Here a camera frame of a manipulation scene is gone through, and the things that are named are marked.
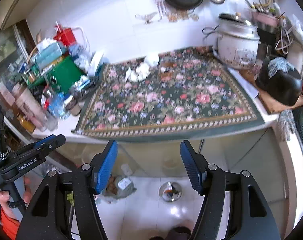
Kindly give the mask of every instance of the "metal screw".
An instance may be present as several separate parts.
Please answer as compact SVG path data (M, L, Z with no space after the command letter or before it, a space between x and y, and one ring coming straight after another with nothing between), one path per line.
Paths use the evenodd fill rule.
M90 169L90 164L86 163L84 164L83 166L81 166L81 168L84 170L84 171L87 171Z
M208 169L210 169L211 171L215 171L217 169L217 166L215 164L209 164Z
M250 172L249 171L243 171L242 174L245 176L245 177L249 177L250 176Z
M51 170L51 171L48 172L48 176L49 176L49 177L53 177L53 176L56 175L56 172L57 172L57 171L55 171L55 170Z

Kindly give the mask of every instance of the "gray rag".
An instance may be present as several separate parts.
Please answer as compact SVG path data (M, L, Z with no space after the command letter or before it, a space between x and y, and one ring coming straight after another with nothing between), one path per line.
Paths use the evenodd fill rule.
M284 57L277 57L272 59L268 64L268 75L272 78L278 70L287 73L289 70L294 70L295 67L290 64Z
M280 133L280 140L288 142L290 134L295 132L295 121L291 110L284 110L278 117L277 127Z

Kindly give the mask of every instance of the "black and white braided cord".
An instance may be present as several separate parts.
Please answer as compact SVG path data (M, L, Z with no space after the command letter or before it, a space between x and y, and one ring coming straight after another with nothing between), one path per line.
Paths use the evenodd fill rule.
M8 157L9 151L7 149L7 151L5 153L0 154L0 161L6 159Z

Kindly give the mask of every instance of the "black pot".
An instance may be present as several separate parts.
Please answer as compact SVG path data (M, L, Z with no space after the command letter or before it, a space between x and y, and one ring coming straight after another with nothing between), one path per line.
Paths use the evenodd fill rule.
M264 59L256 84L280 103L293 106L301 93L302 77L295 69L293 71L289 70L287 73L278 70L272 78L269 78L268 64L276 57L270 55Z

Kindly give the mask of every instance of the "rice cooker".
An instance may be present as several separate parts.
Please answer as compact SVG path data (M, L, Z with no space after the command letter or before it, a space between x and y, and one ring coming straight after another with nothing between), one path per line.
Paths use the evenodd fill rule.
M249 69L256 63L259 35L257 26L239 14L219 14L218 57L235 69Z

